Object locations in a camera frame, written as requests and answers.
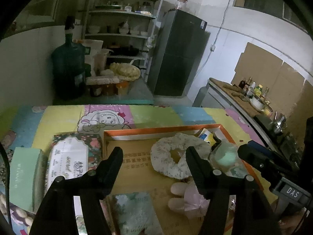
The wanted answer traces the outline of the cardboard sheet on wall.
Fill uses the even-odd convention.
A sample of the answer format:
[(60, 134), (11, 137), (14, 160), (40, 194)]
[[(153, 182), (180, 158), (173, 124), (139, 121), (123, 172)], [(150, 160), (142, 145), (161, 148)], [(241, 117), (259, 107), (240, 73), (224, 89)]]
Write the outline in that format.
[(288, 130), (295, 138), (305, 137), (306, 122), (313, 112), (309, 81), (288, 63), (250, 42), (239, 57), (231, 83), (238, 85), (243, 78), (252, 78), (258, 85), (269, 88), (270, 106), (286, 115)]

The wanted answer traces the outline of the floral fabric shower cap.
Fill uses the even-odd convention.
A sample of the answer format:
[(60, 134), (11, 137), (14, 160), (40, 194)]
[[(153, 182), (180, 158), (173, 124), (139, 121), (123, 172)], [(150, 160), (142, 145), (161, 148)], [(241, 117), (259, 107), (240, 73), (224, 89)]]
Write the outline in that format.
[(155, 171), (174, 179), (185, 179), (191, 176), (186, 150), (194, 147), (201, 159), (207, 160), (211, 153), (210, 145), (202, 139), (177, 133), (172, 137), (164, 137), (151, 147), (151, 163)]

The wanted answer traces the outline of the light green box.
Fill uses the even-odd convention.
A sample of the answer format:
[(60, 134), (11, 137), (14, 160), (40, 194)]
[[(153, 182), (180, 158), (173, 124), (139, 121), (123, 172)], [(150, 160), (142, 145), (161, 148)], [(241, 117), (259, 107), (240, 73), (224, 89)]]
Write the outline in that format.
[(45, 191), (47, 156), (41, 149), (16, 147), (10, 169), (10, 203), (36, 213)]

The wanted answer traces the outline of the steel kettle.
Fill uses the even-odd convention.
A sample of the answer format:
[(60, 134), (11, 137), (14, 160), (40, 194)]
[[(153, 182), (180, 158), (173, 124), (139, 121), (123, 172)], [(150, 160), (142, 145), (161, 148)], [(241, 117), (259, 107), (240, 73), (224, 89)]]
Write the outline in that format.
[(287, 128), (286, 116), (282, 113), (275, 112), (274, 119), (272, 121), (272, 131), (274, 134), (279, 134)]

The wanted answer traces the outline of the blue yellow small packet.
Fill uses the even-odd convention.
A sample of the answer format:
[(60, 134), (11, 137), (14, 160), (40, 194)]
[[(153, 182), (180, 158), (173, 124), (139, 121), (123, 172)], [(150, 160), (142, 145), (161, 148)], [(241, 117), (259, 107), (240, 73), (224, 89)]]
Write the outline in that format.
[(206, 128), (202, 129), (198, 138), (207, 142), (213, 150), (221, 143), (221, 140), (216, 136), (216, 134), (210, 132)]

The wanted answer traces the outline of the white sack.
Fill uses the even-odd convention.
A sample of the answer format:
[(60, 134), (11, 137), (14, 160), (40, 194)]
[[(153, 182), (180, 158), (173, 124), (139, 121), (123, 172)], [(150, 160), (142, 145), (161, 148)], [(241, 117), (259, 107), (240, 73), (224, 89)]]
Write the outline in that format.
[(98, 73), (105, 70), (106, 60), (112, 50), (102, 48), (102, 40), (82, 40), (85, 47), (85, 63), (91, 66), (91, 76), (97, 76)]

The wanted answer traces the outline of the pink plush bunny toy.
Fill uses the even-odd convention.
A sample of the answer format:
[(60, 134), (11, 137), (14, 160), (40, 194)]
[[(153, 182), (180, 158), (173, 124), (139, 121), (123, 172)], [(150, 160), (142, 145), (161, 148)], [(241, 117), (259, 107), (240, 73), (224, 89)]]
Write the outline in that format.
[(170, 192), (174, 195), (168, 201), (168, 208), (171, 211), (188, 219), (202, 218), (206, 215), (210, 201), (198, 192), (194, 181), (174, 183)]

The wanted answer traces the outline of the green cap bottle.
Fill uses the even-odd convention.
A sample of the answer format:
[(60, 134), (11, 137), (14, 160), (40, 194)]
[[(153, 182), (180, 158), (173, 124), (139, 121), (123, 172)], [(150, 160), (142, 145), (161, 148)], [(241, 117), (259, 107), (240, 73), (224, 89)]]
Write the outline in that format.
[(255, 87), (254, 89), (255, 96), (258, 96), (260, 98), (262, 95), (262, 89), (263, 89), (263, 86), (261, 84)]

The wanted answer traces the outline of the white bowl on counter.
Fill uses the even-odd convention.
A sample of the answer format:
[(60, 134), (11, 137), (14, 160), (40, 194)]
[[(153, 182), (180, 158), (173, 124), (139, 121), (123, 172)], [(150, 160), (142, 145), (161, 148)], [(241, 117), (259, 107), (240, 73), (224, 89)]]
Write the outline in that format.
[(250, 100), (250, 104), (258, 111), (263, 111), (265, 104), (258, 96), (253, 96)]

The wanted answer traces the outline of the white metal shelf rack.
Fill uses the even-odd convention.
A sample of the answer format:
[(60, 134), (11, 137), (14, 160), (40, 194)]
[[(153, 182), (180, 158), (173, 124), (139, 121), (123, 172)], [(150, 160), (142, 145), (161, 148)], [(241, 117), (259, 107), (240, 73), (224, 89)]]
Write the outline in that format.
[(133, 62), (148, 75), (163, 0), (90, 0), (82, 37), (100, 40), (107, 64)]

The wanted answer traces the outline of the blue water jug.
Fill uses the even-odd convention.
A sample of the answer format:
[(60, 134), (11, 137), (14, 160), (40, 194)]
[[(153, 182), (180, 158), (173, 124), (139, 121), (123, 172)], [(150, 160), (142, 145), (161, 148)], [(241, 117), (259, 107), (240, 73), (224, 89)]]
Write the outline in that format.
[(51, 54), (55, 105), (80, 97), (85, 88), (85, 47), (73, 42), (74, 23), (74, 16), (66, 17), (65, 42)]

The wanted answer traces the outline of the floral wet wipes pack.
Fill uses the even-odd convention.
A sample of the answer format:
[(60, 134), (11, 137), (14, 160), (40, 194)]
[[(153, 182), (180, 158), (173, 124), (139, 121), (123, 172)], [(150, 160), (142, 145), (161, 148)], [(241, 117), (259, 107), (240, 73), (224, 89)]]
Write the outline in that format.
[(56, 177), (81, 177), (87, 171), (96, 169), (101, 160), (100, 135), (76, 132), (54, 135), (47, 162), (45, 191)]

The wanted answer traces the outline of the colourful cartoon table cloth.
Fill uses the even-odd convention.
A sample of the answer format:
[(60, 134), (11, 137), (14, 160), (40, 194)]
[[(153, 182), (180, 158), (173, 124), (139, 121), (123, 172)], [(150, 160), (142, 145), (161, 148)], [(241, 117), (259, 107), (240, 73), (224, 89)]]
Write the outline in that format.
[(34, 147), (45, 151), (54, 135), (76, 132), (80, 120), (93, 111), (109, 111), (116, 116), (114, 124), (107, 126), (106, 130), (221, 124), (237, 145), (250, 140), (262, 143), (252, 126), (232, 109), (145, 105), (9, 108), (1, 113), (1, 143), (8, 152), (16, 147)]

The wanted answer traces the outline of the yellow woven basket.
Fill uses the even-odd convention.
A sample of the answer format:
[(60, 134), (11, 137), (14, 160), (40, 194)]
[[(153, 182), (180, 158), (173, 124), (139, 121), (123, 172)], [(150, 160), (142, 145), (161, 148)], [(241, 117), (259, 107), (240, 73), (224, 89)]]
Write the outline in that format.
[(135, 81), (141, 76), (140, 69), (129, 63), (111, 63), (110, 70), (123, 81)]

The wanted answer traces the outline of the green pouch in bag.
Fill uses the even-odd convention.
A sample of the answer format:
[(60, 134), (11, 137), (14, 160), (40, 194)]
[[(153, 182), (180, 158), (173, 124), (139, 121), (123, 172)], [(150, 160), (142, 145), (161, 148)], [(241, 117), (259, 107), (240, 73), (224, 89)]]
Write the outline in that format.
[(239, 158), (237, 145), (222, 140), (210, 154), (210, 163), (215, 169), (221, 170), (227, 176), (244, 178), (248, 171)]

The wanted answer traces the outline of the kitchen counter cabinet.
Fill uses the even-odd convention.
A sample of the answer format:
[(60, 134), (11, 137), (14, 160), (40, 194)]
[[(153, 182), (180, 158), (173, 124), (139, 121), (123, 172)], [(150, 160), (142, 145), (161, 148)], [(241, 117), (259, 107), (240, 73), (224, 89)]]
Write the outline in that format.
[(239, 87), (210, 78), (200, 88), (194, 107), (221, 108), (236, 120), (250, 135), (251, 139), (289, 157), (301, 154), (293, 135), (286, 130), (274, 132), (274, 121), (254, 107), (250, 100), (239, 92)]

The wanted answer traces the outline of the glass door wall cabinet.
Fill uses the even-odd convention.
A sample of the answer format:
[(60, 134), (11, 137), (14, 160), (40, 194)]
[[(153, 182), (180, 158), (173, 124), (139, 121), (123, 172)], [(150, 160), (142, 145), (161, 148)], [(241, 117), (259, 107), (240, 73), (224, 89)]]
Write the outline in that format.
[(4, 37), (36, 28), (64, 25), (68, 16), (75, 19), (76, 26), (83, 25), (86, 8), (87, 0), (31, 0), (14, 19)]

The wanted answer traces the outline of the black refrigerator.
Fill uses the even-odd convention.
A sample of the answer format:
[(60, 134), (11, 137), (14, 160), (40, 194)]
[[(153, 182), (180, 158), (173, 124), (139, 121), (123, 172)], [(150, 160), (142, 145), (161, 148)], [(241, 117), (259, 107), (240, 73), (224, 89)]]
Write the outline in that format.
[(161, 24), (147, 85), (157, 96), (179, 97), (195, 77), (209, 38), (207, 22), (170, 10)]

